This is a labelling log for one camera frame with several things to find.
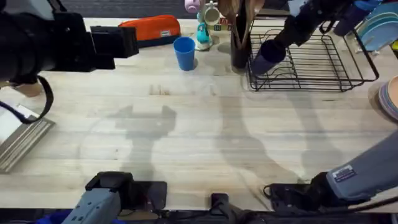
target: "butcher block table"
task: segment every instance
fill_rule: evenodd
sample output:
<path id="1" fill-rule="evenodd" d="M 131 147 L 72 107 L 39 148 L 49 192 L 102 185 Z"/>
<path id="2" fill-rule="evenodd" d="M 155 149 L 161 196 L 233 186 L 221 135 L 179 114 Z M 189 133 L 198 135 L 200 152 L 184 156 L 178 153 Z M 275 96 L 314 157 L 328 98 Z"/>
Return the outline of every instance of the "butcher block table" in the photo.
<path id="1" fill-rule="evenodd" d="M 197 21 L 180 23 L 183 35 L 192 36 Z M 235 206 L 271 210 L 264 185 L 309 182 L 397 131 L 374 101 L 398 71 L 391 49 L 373 59 L 380 79 L 345 93 L 255 93 L 245 74 L 231 68 L 229 34 L 212 35 L 216 45 L 195 53 L 190 72 L 178 68 L 172 45 L 117 59 L 115 70 L 42 72 L 54 91 L 47 117 L 56 125 L 0 175 L 0 207 L 72 208 L 98 172 L 120 170 L 135 180 L 166 181 L 166 209 L 207 209 L 212 192 L 226 192 Z M 0 99 L 35 112 L 45 101 L 7 88 Z M 397 194 L 393 189 L 374 201 Z M 374 211 L 398 212 L 398 205 Z"/>

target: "blue plate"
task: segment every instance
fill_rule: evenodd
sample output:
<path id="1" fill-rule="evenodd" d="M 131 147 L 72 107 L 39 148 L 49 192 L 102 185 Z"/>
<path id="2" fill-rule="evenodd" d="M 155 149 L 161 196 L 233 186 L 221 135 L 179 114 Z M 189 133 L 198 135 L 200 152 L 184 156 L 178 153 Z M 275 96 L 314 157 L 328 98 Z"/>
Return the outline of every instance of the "blue plate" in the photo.
<path id="1" fill-rule="evenodd" d="M 398 21 L 378 24 L 361 37 L 367 51 L 379 50 L 398 38 Z"/>
<path id="2" fill-rule="evenodd" d="M 381 4 L 380 6 L 376 7 L 370 15 L 368 15 L 368 19 L 385 12 L 394 12 L 398 14 L 398 2 L 391 2 L 386 4 Z"/>
<path id="3" fill-rule="evenodd" d="M 366 27 L 364 27 L 364 29 L 362 29 L 358 35 L 360 38 L 363 37 L 363 35 L 365 35 L 367 32 L 369 32 L 370 30 L 374 29 L 375 27 L 381 25 L 381 24 L 385 24 L 388 22 L 398 22 L 398 17 L 377 17 L 376 19 L 371 19 L 370 22 L 365 25 Z"/>
<path id="4" fill-rule="evenodd" d="M 363 30 L 365 28 L 367 28 L 368 25 L 372 24 L 373 22 L 375 22 L 378 19 L 382 19 L 382 18 L 386 18 L 386 17 L 397 17 L 398 18 L 398 14 L 394 13 L 394 12 L 384 12 L 381 14 L 378 14 L 370 19 L 365 20 L 361 25 L 359 25 L 357 33 L 363 33 Z"/>

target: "black wire rack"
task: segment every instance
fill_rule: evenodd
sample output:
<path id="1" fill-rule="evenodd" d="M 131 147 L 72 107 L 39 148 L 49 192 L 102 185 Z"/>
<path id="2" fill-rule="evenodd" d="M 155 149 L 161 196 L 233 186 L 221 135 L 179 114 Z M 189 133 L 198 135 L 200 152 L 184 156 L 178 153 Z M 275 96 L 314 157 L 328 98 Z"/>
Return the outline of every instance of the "black wire rack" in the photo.
<path id="1" fill-rule="evenodd" d="M 283 27 L 256 26 L 254 24 L 253 22 L 251 26 L 252 49 L 247 67 L 249 86 L 254 91 L 318 90 L 345 92 L 379 78 L 379 73 L 355 30 L 352 33 L 354 36 L 351 37 L 351 40 L 347 40 L 346 37 L 339 37 L 339 47 L 335 44 L 336 37 L 332 38 L 330 35 L 321 35 L 321 33 L 314 34 L 309 41 L 300 47 L 291 45 L 287 48 L 285 59 L 267 73 L 255 75 L 251 71 L 251 65 L 261 44 L 266 40 L 273 39 Z M 355 50 L 352 45 L 357 46 L 362 52 L 359 54 L 353 53 Z"/>

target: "black bracket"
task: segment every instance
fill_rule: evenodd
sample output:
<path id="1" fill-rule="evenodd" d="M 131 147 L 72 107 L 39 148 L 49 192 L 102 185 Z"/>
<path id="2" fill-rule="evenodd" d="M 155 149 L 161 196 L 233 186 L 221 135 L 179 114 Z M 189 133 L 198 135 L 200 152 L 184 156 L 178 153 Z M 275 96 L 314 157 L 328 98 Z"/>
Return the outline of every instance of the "black bracket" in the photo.
<path id="1" fill-rule="evenodd" d="M 86 190 L 95 188 L 119 192 L 122 209 L 161 210 L 166 206 L 166 182 L 134 181 L 131 173 L 99 172 L 86 185 Z"/>

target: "white label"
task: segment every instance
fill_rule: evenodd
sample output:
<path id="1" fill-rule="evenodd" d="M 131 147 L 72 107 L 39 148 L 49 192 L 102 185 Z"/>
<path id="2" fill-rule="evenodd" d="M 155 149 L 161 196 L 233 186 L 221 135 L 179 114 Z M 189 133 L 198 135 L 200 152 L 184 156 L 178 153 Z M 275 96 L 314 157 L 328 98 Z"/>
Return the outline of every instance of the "white label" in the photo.
<path id="1" fill-rule="evenodd" d="M 355 176 L 356 173 L 351 165 L 344 166 L 343 168 L 332 173 L 336 182 L 341 182 Z"/>
<path id="2" fill-rule="evenodd" d="M 162 32 L 160 33 L 160 35 L 161 35 L 162 37 L 168 37 L 168 36 L 170 36 L 170 35 L 172 35 L 172 34 L 171 34 L 171 32 L 170 32 L 169 30 L 165 30 L 165 31 L 162 31 Z"/>

